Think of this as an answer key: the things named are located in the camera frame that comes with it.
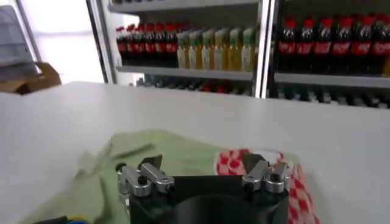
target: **checkered napkin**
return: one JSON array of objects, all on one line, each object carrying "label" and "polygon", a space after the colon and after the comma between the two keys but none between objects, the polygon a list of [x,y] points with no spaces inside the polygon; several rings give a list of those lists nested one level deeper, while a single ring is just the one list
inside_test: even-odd
[{"label": "checkered napkin", "polygon": [[223,150],[216,156],[214,171],[217,175],[245,175],[246,171],[241,161],[245,153],[260,154],[271,165],[283,161],[291,169],[291,185],[289,190],[288,224],[320,224],[314,210],[313,199],[305,187],[305,177],[302,166],[285,159],[282,152],[263,149]]}]

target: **bottle label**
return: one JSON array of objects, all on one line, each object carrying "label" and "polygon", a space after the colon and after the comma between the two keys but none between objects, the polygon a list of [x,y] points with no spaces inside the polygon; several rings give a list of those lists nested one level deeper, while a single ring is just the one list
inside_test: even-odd
[{"label": "bottle label", "polygon": [[125,43],[118,43],[118,50],[120,52],[126,51],[126,44]]},{"label": "bottle label", "polygon": [[390,55],[390,42],[375,42],[372,46],[375,55]]},{"label": "bottle label", "polygon": [[127,43],[127,51],[129,52],[135,52],[135,44],[133,43]]},{"label": "bottle label", "polygon": [[137,51],[137,52],[145,52],[145,44],[136,44],[135,45],[135,50]]},{"label": "bottle label", "polygon": [[331,42],[316,42],[314,44],[314,53],[315,54],[327,54],[330,51]]},{"label": "bottle label", "polygon": [[214,50],[215,70],[222,70],[222,49]]},{"label": "bottle label", "polygon": [[174,44],[174,43],[166,44],[166,51],[168,53],[175,53],[175,52],[177,52],[177,44]]},{"label": "bottle label", "polygon": [[333,43],[332,48],[332,54],[333,55],[345,55],[349,52],[349,47],[351,45],[351,42],[335,42]]},{"label": "bottle label", "polygon": [[311,52],[312,47],[313,47],[313,42],[297,43],[297,54],[309,54]]},{"label": "bottle label", "polygon": [[292,54],[295,52],[295,43],[279,42],[279,51],[283,54]]},{"label": "bottle label", "polygon": [[352,43],[352,54],[354,55],[365,55],[370,50],[371,42],[355,42]]},{"label": "bottle label", "polygon": [[203,69],[210,69],[210,50],[202,49],[202,65]]},{"label": "bottle label", "polygon": [[166,52],[166,43],[156,43],[156,52],[158,53]]},{"label": "bottle label", "polygon": [[146,43],[145,46],[146,46],[146,51],[148,53],[156,52],[156,48],[155,48],[155,44],[154,43]]},{"label": "bottle label", "polygon": [[185,51],[182,49],[177,50],[177,61],[179,62],[179,68],[185,68]]},{"label": "bottle label", "polygon": [[190,49],[188,54],[190,55],[190,68],[196,69],[196,50]]},{"label": "bottle label", "polygon": [[241,51],[241,65],[243,71],[250,71],[252,68],[250,67],[250,49],[244,48]]}]

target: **plastic bottle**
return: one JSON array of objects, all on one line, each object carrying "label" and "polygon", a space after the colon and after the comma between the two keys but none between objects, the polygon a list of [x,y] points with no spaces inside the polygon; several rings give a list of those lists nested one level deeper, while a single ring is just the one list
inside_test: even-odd
[{"label": "plastic bottle", "polygon": [[167,25],[166,34],[166,55],[168,59],[168,66],[177,67],[177,35],[175,25]]},{"label": "plastic bottle", "polygon": [[162,23],[156,25],[155,48],[156,64],[164,66],[166,64],[166,35]]},{"label": "plastic bottle", "polygon": [[135,50],[137,52],[137,61],[142,64],[146,58],[145,51],[145,26],[144,24],[139,24],[136,29],[136,38],[135,38]]},{"label": "plastic bottle", "polygon": [[177,48],[177,61],[179,63],[179,68],[190,68],[190,57],[188,55],[188,46],[186,45],[186,36],[187,33],[178,33],[177,41],[179,46]]},{"label": "plastic bottle", "polygon": [[227,66],[229,71],[241,70],[241,45],[239,40],[240,29],[235,28],[230,31],[230,47],[228,51]]},{"label": "plastic bottle", "polygon": [[348,71],[348,53],[350,51],[353,19],[351,17],[340,18],[339,28],[334,33],[334,42],[332,45],[331,59],[332,70],[337,73]]},{"label": "plastic bottle", "polygon": [[294,19],[286,19],[285,25],[279,41],[279,71],[295,70],[295,52],[296,52],[296,21]]},{"label": "plastic bottle", "polygon": [[332,20],[324,18],[317,32],[313,49],[313,71],[326,73],[330,70],[329,53],[332,44]]},{"label": "plastic bottle", "polygon": [[214,70],[214,50],[212,46],[211,32],[207,31],[202,34],[202,66],[205,70]]},{"label": "plastic bottle", "polygon": [[363,17],[362,26],[357,30],[357,35],[351,45],[351,70],[364,74],[369,71],[368,52],[371,47],[372,31],[371,25],[374,17]]},{"label": "plastic bottle", "polygon": [[146,26],[145,34],[145,50],[148,63],[154,65],[156,59],[155,34],[154,25],[149,23]]},{"label": "plastic bottle", "polygon": [[311,71],[311,52],[314,43],[313,26],[313,19],[305,19],[297,38],[296,66],[297,70],[302,72]]},{"label": "plastic bottle", "polygon": [[223,30],[215,32],[214,65],[215,70],[227,70],[227,39]]},{"label": "plastic bottle", "polygon": [[386,59],[390,56],[390,16],[387,16],[378,38],[372,46],[372,72],[382,74]]},{"label": "plastic bottle", "polygon": [[133,30],[134,30],[134,24],[128,26],[126,29],[127,61],[130,65],[134,63],[134,59],[136,57],[135,44],[133,39]]},{"label": "plastic bottle", "polygon": [[202,47],[199,42],[199,32],[190,33],[190,69],[202,69]]},{"label": "plastic bottle", "polygon": [[255,41],[254,30],[248,28],[244,31],[244,44],[241,50],[241,67],[242,71],[252,72],[255,66]]},{"label": "plastic bottle", "polygon": [[122,64],[126,64],[127,49],[126,49],[126,35],[124,27],[118,27],[116,29],[116,44],[118,45],[118,51],[121,55]]}]

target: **white table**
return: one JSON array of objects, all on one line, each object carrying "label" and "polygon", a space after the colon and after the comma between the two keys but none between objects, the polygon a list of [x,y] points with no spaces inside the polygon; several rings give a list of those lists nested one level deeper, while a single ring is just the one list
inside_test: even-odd
[{"label": "white table", "polygon": [[390,112],[187,91],[70,83],[0,95],[0,222],[15,223],[119,131],[159,128],[228,148],[299,156],[322,223],[388,223]]}]

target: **metal shelf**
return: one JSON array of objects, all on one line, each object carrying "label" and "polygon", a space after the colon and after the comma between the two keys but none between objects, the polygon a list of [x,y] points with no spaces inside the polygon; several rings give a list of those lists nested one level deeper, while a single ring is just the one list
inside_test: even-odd
[{"label": "metal shelf", "polygon": [[390,78],[381,77],[316,75],[276,72],[274,78],[275,82],[283,83],[390,88]]},{"label": "metal shelf", "polygon": [[258,0],[154,0],[122,4],[111,4],[109,11],[115,13],[137,14],[143,12],[194,9],[224,5],[258,4]]},{"label": "metal shelf", "polygon": [[116,69],[119,72],[135,72],[135,73],[146,73],[146,74],[153,74],[153,75],[194,77],[194,78],[206,78],[206,79],[252,81],[251,72],[231,72],[231,71],[215,71],[215,70],[209,71],[209,70],[146,67],[146,66],[117,66]]}]

